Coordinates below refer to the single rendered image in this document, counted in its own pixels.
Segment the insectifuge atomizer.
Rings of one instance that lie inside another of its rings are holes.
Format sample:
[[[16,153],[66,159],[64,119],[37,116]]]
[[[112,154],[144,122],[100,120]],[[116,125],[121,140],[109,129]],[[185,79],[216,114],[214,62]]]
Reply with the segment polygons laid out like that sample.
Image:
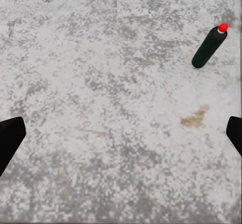
[[[199,47],[192,59],[192,64],[195,68],[203,68],[228,35],[226,31],[228,25],[226,23],[219,25],[219,23],[216,22],[214,23],[214,26],[215,27],[210,30],[209,34],[206,36],[202,45]]]

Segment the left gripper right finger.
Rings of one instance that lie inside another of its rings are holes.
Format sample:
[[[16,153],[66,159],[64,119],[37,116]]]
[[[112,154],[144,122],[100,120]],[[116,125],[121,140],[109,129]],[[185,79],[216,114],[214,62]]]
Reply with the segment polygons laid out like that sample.
[[[235,116],[229,118],[226,135],[242,157],[242,118]]]

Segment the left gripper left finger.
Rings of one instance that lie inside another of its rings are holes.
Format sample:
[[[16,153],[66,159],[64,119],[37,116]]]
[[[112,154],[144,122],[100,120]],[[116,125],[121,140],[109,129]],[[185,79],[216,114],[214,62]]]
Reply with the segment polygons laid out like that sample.
[[[0,122],[0,176],[26,136],[23,117]]]

